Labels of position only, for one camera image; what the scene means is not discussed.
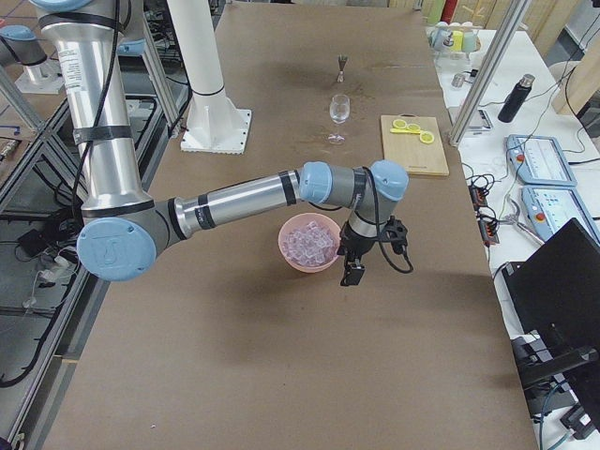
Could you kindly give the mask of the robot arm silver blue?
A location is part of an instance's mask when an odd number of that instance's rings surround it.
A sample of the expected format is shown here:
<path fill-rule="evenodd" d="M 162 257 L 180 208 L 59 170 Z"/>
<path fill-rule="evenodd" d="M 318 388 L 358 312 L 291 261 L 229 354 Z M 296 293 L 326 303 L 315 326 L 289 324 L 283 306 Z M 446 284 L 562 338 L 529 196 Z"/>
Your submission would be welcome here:
<path fill-rule="evenodd" d="M 46 54 L 33 31 L 20 24 L 1 27 L 1 67 L 13 65 L 22 67 L 15 82 L 22 93 L 58 95 L 64 86 L 59 63 Z"/>
<path fill-rule="evenodd" d="M 133 279 L 165 249 L 196 232 L 300 202 L 349 210 L 337 250 L 344 259 L 345 286 L 360 282 L 362 257 L 373 247 L 385 259 L 407 255 L 407 230 L 394 210 L 409 177 L 389 160 L 359 168 L 308 162 L 188 200 L 156 202 L 142 186 L 117 58 L 120 41 L 140 29 L 142 3 L 38 1 L 36 9 L 66 80 L 81 155 L 75 180 L 87 190 L 85 200 L 73 204 L 82 221 L 76 249 L 91 274 L 109 281 Z"/>

